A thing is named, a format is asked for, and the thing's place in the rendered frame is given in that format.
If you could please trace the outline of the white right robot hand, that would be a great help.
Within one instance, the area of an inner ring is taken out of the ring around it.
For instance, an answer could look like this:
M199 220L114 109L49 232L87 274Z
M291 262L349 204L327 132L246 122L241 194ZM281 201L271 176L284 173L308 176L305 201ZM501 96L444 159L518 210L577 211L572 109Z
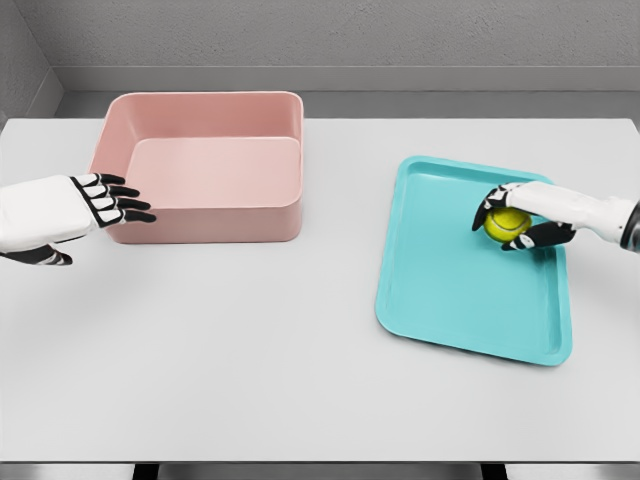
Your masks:
M576 227L585 219L586 196L544 182L507 183L492 189L479 205L472 230L477 231L497 208L515 208L547 222L535 225L514 240L502 244L504 251L554 247L572 241Z

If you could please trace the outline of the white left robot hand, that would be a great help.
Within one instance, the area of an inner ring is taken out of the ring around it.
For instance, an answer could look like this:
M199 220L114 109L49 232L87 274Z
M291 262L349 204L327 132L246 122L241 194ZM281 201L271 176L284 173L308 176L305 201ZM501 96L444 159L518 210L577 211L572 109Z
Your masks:
M55 246L94 230L153 223L151 205L112 174L54 175L0 187L0 257L27 265L66 266Z

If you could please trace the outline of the yellow-green tennis ball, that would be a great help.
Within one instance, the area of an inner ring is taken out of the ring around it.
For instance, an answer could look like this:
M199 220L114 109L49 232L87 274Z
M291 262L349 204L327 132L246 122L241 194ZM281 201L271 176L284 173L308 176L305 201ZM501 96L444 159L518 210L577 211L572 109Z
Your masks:
M500 243L511 242L531 225L532 218L528 213L510 207L491 209L483 223L485 233Z

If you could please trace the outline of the blue plastic tray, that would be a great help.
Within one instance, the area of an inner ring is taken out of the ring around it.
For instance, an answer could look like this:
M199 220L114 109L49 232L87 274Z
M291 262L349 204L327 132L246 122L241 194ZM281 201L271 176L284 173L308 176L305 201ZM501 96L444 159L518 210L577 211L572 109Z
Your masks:
M397 171L375 301L410 339L558 366L572 353L565 251L504 252L472 222L495 186L538 181L505 168L413 156Z

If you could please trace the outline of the pink plastic basket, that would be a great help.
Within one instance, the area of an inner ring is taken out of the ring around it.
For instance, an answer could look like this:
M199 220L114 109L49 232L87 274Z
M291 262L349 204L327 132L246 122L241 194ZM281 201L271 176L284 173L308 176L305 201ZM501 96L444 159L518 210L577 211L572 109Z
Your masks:
M156 216L123 244L282 242L302 226L301 98L286 91L137 92L109 106L89 170L121 176Z

